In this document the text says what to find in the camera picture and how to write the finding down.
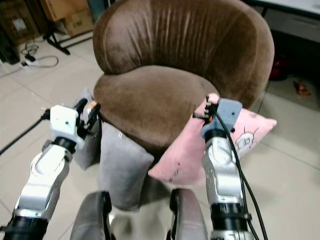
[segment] tile floor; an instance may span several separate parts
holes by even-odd
[[[41,108],[72,104],[84,87],[93,90],[102,71],[95,62],[92,41],[76,45],[70,51],[71,55],[66,56],[41,42],[36,57],[56,55],[60,60],[58,66],[0,77],[0,148],[35,122]],[[15,69],[17,66],[2,64],[0,76]],[[320,239],[319,96],[310,85],[312,98],[298,99],[290,85],[288,81],[271,82],[254,105],[254,110],[276,119],[278,125],[242,160],[242,165],[258,200],[269,239]],[[0,156],[0,225],[9,221],[28,179],[30,162],[49,136],[49,124],[42,123]],[[82,200],[97,189],[97,169],[95,165],[82,171],[74,162],[71,164],[46,240],[69,239]],[[210,229],[206,191],[204,187],[194,191]],[[252,203],[249,205],[254,213]],[[131,239],[164,239],[165,229],[171,223],[168,200],[142,207],[133,218],[134,229],[141,231]],[[258,230],[255,215],[253,219]],[[115,227],[117,235],[123,237],[119,239],[130,239],[123,231]]]

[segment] gray pillow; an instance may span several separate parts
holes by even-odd
[[[103,123],[99,188],[109,192],[112,205],[138,211],[144,179],[154,157],[114,126]]]
[[[87,99],[88,103],[84,107],[83,113],[80,118],[86,123],[89,118],[87,108],[88,105],[94,100],[94,98],[87,88],[83,90],[79,98],[77,98],[77,100],[75,101],[75,104],[83,98]],[[96,138],[88,135],[84,140],[83,149],[75,151],[73,155],[73,159],[83,170],[86,170],[91,165],[98,163],[100,160],[101,120],[99,118],[97,119],[91,131],[96,134]]]

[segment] velvet upholstery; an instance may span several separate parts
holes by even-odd
[[[239,0],[120,0],[93,47],[102,117],[159,156],[207,93],[249,108],[274,58],[266,22]]]

